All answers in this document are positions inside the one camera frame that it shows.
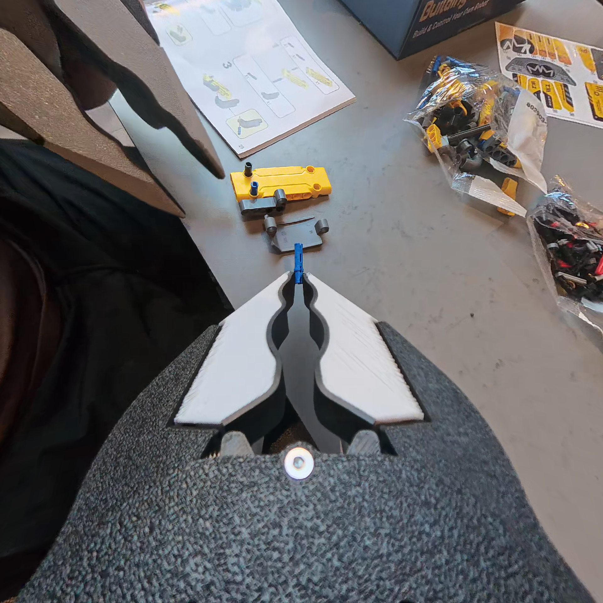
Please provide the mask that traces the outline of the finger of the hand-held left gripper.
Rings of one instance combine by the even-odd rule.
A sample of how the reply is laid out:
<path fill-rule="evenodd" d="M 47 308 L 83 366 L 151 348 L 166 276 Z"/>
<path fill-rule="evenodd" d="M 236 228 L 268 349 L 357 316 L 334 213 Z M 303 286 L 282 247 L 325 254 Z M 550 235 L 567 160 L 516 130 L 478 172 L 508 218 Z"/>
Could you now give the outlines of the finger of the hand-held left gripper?
<path fill-rule="evenodd" d="M 148 205 L 183 218 L 155 179 L 100 132 L 71 93 L 11 32 L 1 29 L 1 124 Z"/>
<path fill-rule="evenodd" d="M 167 128 L 216 178 L 225 172 L 140 1 L 54 1 L 75 46 L 149 126 Z"/>

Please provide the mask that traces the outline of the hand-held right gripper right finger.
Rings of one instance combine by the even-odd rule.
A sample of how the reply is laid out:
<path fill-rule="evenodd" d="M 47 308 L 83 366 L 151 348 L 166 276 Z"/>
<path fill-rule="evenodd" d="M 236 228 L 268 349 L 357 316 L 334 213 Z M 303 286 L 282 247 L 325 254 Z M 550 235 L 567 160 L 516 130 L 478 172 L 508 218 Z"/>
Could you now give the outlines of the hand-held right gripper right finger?
<path fill-rule="evenodd" d="M 425 413 L 372 315 L 313 274 L 303 275 L 315 384 L 329 402 L 369 425 L 423 421 Z"/>

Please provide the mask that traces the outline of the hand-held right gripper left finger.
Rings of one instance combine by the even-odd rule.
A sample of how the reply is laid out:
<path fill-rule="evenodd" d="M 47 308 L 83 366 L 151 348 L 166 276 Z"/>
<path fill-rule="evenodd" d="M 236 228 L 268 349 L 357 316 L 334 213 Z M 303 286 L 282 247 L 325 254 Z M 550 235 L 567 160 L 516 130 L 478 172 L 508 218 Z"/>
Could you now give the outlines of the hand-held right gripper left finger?
<path fill-rule="evenodd" d="M 289 334 L 293 272 L 285 272 L 220 322 L 174 423 L 275 426 L 284 410 L 280 347 Z"/>

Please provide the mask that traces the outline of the grey angled connector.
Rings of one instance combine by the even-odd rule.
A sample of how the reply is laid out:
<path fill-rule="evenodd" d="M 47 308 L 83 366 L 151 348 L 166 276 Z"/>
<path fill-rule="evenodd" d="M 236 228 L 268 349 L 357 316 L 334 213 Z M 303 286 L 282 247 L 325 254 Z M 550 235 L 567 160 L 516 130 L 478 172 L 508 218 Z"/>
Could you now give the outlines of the grey angled connector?
<path fill-rule="evenodd" d="M 296 244 L 304 249 L 318 248 L 323 245 L 323 236 L 330 230 L 326 218 L 314 216 L 298 218 L 292 221 L 277 221 L 275 217 L 265 215 L 263 229 L 267 235 L 269 248 L 274 253 L 287 254 L 295 250 Z"/>
<path fill-rule="evenodd" d="M 287 205 L 285 190 L 276 189 L 271 197 L 242 199 L 237 202 L 241 216 L 246 219 L 282 215 Z"/>

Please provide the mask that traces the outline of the yellow beam panel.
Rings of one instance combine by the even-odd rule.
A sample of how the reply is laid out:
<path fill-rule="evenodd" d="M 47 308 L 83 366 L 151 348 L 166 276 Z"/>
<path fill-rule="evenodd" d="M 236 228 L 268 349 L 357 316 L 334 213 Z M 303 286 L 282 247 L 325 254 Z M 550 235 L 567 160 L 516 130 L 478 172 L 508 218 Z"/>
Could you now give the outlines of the yellow beam panel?
<path fill-rule="evenodd" d="M 284 189 L 287 200 L 297 201 L 331 195 L 332 185 L 325 168 L 284 166 L 253 168 L 253 177 L 245 178 L 243 171 L 230 173 L 230 181 L 237 201 L 250 197 L 250 184 L 259 183 L 258 197 L 271 197 L 276 189 Z"/>

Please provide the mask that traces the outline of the bag of yellow blue parts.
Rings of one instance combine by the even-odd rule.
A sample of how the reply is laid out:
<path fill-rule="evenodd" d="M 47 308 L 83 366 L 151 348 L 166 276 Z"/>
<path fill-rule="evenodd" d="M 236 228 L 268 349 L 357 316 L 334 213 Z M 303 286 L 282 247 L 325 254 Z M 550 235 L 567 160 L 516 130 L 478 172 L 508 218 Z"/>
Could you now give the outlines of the bag of yellow blue parts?
<path fill-rule="evenodd" d="M 536 96 L 480 64 L 437 55 L 406 121 L 443 169 L 450 187 L 508 216 L 526 217 L 519 180 L 539 192 L 547 116 Z"/>

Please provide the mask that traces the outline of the blue cardboard kit box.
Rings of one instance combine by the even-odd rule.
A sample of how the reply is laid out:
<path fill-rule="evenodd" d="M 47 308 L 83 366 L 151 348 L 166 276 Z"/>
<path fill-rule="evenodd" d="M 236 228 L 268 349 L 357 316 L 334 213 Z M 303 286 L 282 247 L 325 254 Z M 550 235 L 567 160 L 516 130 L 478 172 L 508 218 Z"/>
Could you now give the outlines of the blue cardboard kit box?
<path fill-rule="evenodd" d="M 514 10 L 521 1 L 342 1 L 396 60 Z"/>

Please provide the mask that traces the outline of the grey desk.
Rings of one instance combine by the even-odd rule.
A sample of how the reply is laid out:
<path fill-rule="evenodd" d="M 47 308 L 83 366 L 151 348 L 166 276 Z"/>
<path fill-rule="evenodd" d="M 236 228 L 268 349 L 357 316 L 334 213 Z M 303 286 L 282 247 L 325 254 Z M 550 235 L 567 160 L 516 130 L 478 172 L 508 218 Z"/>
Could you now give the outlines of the grey desk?
<path fill-rule="evenodd" d="M 329 198 L 294 203 L 330 232 L 306 269 L 386 321 L 436 364 L 490 424 L 554 545 L 602 602 L 602 339 L 561 313 L 521 218 L 460 197 L 403 119 L 436 54 L 498 70 L 493 21 L 396 61 L 337 1 L 282 1 L 356 101 L 253 155 L 254 166 L 318 165 Z M 261 221 L 243 221 L 229 173 L 243 163 L 204 119 L 217 180 L 122 95 L 111 105 L 234 307 L 287 269 Z"/>

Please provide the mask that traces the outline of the white instruction booklet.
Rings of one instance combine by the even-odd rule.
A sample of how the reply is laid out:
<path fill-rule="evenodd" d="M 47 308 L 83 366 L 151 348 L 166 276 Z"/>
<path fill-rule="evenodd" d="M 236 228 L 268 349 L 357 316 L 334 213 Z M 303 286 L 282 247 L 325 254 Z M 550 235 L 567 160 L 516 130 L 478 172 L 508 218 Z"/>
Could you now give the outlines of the white instruction booklet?
<path fill-rule="evenodd" d="M 351 105 L 277 1 L 145 1 L 195 107 L 238 158 Z"/>

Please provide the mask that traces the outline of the person's legs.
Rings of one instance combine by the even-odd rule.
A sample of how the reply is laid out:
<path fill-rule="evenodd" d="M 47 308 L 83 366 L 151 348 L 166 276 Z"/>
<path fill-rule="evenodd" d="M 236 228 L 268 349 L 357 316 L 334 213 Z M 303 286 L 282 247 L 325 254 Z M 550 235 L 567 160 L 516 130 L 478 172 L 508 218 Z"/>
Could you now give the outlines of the person's legs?
<path fill-rule="evenodd" d="M 41 264 L 63 325 L 1 447 L 8 598 L 46 555 L 118 419 L 226 310 L 179 218 L 29 142 L 1 140 L 1 237 Z"/>

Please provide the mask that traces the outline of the person's brown sweater torso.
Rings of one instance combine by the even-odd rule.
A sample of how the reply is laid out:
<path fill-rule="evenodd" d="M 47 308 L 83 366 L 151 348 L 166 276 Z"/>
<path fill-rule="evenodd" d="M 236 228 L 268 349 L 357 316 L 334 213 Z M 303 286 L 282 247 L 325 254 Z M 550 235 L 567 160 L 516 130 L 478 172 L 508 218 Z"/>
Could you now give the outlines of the person's brown sweater torso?
<path fill-rule="evenodd" d="M 1 237 L 1 446 L 10 439 L 57 353 L 62 314 L 38 260 Z"/>

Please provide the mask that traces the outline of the bag of red black parts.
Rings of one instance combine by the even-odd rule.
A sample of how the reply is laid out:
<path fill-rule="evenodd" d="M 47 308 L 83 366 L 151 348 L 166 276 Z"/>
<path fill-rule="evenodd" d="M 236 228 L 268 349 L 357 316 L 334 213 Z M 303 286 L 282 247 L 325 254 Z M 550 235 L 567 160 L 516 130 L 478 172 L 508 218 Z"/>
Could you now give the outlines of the bag of red black parts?
<path fill-rule="evenodd" d="M 602 209 L 555 175 L 527 212 L 526 224 L 559 310 L 602 334 Z"/>

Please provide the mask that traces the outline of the yellow grey sticker sheet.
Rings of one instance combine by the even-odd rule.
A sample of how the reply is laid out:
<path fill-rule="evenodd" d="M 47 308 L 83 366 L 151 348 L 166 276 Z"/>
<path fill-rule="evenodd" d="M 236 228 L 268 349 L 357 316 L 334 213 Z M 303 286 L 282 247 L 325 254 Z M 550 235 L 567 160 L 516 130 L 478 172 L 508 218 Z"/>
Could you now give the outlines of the yellow grey sticker sheet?
<path fill-rule="evenodd" d="M 504 76 L 539 99 L 548 117 L 602 128 L 602 49 L 495 23 Z"/>

